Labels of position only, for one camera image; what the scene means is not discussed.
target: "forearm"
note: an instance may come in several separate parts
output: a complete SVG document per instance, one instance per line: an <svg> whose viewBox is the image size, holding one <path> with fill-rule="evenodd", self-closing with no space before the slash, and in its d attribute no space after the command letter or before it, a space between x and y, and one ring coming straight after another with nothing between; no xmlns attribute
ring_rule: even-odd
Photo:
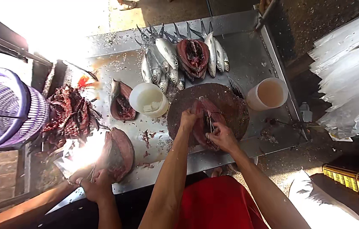
<svg viewBox="0 0 359 229"><path fill-rule="evenodd" d="M39 221L50 209L74 190L75 187L64 181L51 190L1 212L0 228L16 228Z"/></svg>
<svg viewBox="0 0 359 229"><path fill-rule="evenodd" d="M99 229L120 229L122 222L117 211L116 200L113 195L98 203Z"/></svg>
<svg viewBox="0 0 359 229"><path fill-rule="evenodd" d="M272 229L310 228L284 193L237 149L231 153L262 215Z"/></svg>
<svg viewBox="0 0 359 229"><path fill-rule="evenodd" d="M158 174L150 202L139 228L175 225L185 187L190 130L181 128Z"/></svg>

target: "wooden board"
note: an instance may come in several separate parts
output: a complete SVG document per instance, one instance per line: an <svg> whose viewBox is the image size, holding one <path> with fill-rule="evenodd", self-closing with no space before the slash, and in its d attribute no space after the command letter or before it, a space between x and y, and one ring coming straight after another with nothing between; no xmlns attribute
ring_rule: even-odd
<svg viewBox="0 0 359 229"><path fill-rule="evenodd" d="M173 99L170 110L168 112L168 133L172 139L177 135L179 124L181 121L181 113L187 108L192 107L194 100L204 96L210 99L216 107L223 113L226 124L240 140L246 133L249 125L249 115L247 104L227 86L222 84L200 84L185 90L179 91ZM198 145L192 134L189 138L189 146Z"/></svg>

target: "red shirt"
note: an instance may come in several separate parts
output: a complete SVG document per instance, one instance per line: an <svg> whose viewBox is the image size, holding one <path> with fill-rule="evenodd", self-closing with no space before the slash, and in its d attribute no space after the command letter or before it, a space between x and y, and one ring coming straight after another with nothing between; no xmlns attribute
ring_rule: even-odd
<svg viewBox="0 0 359 229"><path fill-rule="evenodd" d="M206 178L182 196L177 229L268 229L247 190L231 176Z"/></svg>

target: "stainless steel table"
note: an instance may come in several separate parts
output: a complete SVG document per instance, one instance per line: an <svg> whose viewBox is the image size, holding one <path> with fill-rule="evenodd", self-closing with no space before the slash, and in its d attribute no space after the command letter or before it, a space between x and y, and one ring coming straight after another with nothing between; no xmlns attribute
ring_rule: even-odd
<svg viewBox="0 0 359 229"><path fill-rule="evenodd" d="M222 44L229 56L230 72L217 71L215 78L206 76L201 83L220 83L228 86L227 76L230 76L246 94L249 89L269 77L278 77L285 81L283 67L279 62L277 50L274 47L266 26L259 32L254 32L254 26L258 21L257 11L245 11L228 15L203 18L204 24L212 22L214 36ZM200 20L188 21L193 29L201 30ZM176 23L180 33L186 34L186 22ZM174 34L173 24L166 24L165 29ZM100 83L92 92L98 100L94 102L95 109L103 115L101 123L108 127L117 127L128 135L135 149L135 167L119 183L113 184L115 194L134 190L155 183L172 139L168 135L166 118L151 119L144 115L138 115L136 120L122 121L111 117L110 82L114 78L121 80L132 88L143 82L141 77L141 59L144 54L134 38L141 40L137 30L121 31L110 34L88 37L90 49L88 61L94 69L100 73ZM186 87L193 86L189 81ZM249 157L255 157L282 149L290 148L305 141L305 131L292 127L292 123L299 122L299 111L295 99L289 87L287 102L275 109L266 111L254 111L249 108L250 123L247 132L240 141L241 148ZM281 123L272 128L271 133L278 143L272 143L260 137L263 128L268 126L265 120L277 119ZM146 149L146 143L141 139L144 131L156 132L154 138L150 138L150 148ZM145 151L149 156L143 157ZM187 161L187 174L211 169L220 165L234 162L232 157L222 151L211 152L200 146L190 148ZM144 168L144 163L150 163L153 168Z"/></svg>

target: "white plastic container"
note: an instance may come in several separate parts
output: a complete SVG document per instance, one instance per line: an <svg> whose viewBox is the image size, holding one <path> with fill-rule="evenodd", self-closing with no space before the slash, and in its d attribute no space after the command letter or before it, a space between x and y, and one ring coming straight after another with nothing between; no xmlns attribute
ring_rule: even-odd
<svg viewBox="0 0 359 229"><path fill-rule="evenodd" d="M285 103L288 97L288 88L279 78L267 78L250 89L246 100L253 110L268 110L277 108Z"/></svg>
<svg viewBox="0 0 359 229"><path fill-rule="evenodd" d="M164 93L151 83L135 86L130 93L129 102L136 112L151 118L160 117L168 110L168 100Z"/></svg>

